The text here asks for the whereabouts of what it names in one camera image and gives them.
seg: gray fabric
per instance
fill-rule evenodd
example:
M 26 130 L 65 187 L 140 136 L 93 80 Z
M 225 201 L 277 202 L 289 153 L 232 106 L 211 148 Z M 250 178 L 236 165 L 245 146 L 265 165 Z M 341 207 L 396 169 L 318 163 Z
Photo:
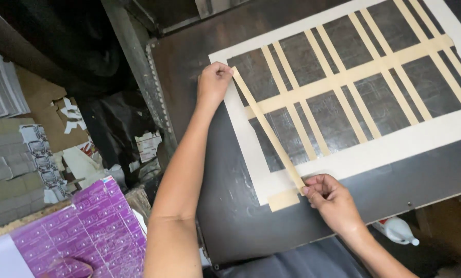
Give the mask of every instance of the gray fabric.
M 335 237 L 228 268 L 218 275 L 222 278 L 371 277 Z

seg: forearm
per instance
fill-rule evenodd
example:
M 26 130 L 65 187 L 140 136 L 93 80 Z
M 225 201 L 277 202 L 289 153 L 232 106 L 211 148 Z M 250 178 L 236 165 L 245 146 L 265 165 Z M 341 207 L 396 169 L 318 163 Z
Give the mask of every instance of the forearm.
M 370 234 L 368 229 L 341 236 L 353 252 L 361 258 L 366 267 L 381 278 L 417 277 L 390 253 L 387 252 Z
M 196 108 L 160 183 L 150 217 L 193 219 L 196 214 L 209 123 L 213 114 Z

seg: white paper frame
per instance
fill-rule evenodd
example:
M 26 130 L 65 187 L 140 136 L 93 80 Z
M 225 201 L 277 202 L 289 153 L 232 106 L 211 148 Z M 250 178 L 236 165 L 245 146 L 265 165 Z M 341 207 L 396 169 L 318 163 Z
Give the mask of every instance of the white paper frame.
M 385 0 L 350 1 L 210 54 L 210 62 L 218 61 L 227 64 L 229 58 L 267 46 L 383 1 Z M 423 1 L 445 33 L 452 38 L 461 58 L 461 23 L 443 0 Z M 259 204 L 266 205 L 269 196 L 295 188 L 286 170 L 270 172 L 256 132 L 248 121 L 244 105 L 233 82 L 227 89 L 224 103 Z M 329 173 L 341 180 L 459 140 L 461 140 L 461 110 L 358 144 L 338 153 L 296 165 L 296 169 L 301 176 Z

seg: hand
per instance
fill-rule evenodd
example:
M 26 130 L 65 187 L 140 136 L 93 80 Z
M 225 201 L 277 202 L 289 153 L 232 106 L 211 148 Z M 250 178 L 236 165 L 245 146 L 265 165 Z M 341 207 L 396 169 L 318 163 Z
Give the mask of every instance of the hand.
M 341 237 L 366 230 L 349 190 L 328 174 L 305 180 L 303 193 L 326 224 Z
M 207 66 L 198 77 L 196 109 L 213 115 L 225 96 L 233 74 L 229 66 L 220 62 Z

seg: person's right hand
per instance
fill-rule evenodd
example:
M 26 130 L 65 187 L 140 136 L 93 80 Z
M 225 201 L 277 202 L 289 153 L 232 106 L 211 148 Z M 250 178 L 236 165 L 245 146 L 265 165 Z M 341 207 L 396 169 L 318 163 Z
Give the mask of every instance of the person's right hand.
M 328 174 L 305 180 L 303 193 L 326 224 L 341 237 L 366 229 L 349 190 Z

